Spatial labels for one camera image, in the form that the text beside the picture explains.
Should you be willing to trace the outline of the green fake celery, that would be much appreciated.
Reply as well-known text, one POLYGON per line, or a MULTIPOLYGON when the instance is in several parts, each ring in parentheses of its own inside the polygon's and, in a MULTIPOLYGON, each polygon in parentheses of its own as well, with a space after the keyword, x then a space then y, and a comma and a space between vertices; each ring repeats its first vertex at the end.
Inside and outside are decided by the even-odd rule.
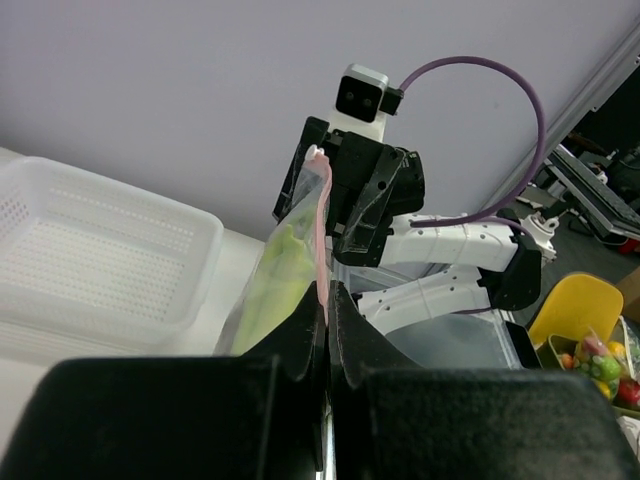
POLYGON ((286 320, 315 277, 312 230, 284 225, 269 239, 249 283, 231 353, 246 353, 286 320))

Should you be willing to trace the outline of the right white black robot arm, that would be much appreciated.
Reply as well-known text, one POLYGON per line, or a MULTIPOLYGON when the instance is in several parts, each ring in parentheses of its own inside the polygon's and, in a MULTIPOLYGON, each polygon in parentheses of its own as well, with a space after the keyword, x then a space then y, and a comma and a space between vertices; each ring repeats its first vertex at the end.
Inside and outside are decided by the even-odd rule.
POLYGON ((280 197, 283 219, 295 181, 315 154, 328 159, 332 186, 324 236, 349 267, 442 264, 443 272, 360 295, 360 314, 379 332, 450 313, 517 311, 539 296, 542 253, 512 213, 479 220, 419 214, 425 178, 415 151, 393 147, 326 120, 306 119, 280 197))

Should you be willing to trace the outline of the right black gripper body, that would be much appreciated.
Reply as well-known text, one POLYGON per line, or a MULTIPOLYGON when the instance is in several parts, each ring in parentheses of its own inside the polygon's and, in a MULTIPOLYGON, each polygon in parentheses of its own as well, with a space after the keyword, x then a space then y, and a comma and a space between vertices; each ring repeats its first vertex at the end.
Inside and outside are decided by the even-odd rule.
MULTIPOLYGON (((380 143, 352 132, 339 130, 324 139, 324 151, 332 168, 332 190, 329 200, 326 231, 340 235, 355 203, 370 180, 385 149, 380 143)), ((424 206, 425 176, 417 151, 394 147, 402 161, 390 189, 386 210, 393 216, 414 213, 424 206)))

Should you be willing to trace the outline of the clear zip top bag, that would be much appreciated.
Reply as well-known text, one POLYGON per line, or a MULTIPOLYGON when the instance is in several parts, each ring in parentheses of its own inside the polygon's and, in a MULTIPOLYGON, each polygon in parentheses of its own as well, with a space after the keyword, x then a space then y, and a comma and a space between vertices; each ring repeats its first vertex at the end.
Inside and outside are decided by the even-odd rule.
POLYGON ((216 355, 239 356, 257 345, 296 309, 310 286, 323 320, 328 319, 331 271, 325 223, 332 169, 315 144, 304 154, 293 190, 294 206, 266 242, 250 279, 227 316, 216 355))

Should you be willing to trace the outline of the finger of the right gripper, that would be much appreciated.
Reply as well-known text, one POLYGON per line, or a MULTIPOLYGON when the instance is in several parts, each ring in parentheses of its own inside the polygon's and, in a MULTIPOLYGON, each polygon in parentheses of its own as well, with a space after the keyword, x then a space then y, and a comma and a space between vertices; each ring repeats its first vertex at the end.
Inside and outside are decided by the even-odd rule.
POLYGON ((357 198, 343 233, 333 246, 334 258, 348 266, 378 266, 392 215, 387 204, 406 152, 384 146, 357 198))
POLYGON ((313 116, 306 119, 298 144, 285 176, 280 193, 277 197, 272 215, 275 220, 282 220, 291 210, 293 205, 293 193, 305 155, 312 144, 321 146, 329 128, 329 122, 313 116))

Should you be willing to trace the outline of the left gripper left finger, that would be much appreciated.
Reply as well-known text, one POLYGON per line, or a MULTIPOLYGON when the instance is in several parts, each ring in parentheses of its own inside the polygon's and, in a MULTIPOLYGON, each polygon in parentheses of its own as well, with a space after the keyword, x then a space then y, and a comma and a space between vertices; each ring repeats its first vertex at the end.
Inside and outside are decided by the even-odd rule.
POLYGON ((39 382, 5 479, 312 479, 325 327, 314 287, 240 356, 66 360, 39 382))

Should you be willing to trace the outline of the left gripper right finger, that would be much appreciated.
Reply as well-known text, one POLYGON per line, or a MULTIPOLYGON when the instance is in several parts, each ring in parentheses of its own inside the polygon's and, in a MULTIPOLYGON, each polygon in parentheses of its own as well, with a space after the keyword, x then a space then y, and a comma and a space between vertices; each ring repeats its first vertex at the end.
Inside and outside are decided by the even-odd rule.
POLYGON ((428 370, 331 285, 339 479, 635 479, 638 460, 586 378, 560 371, 428 370))

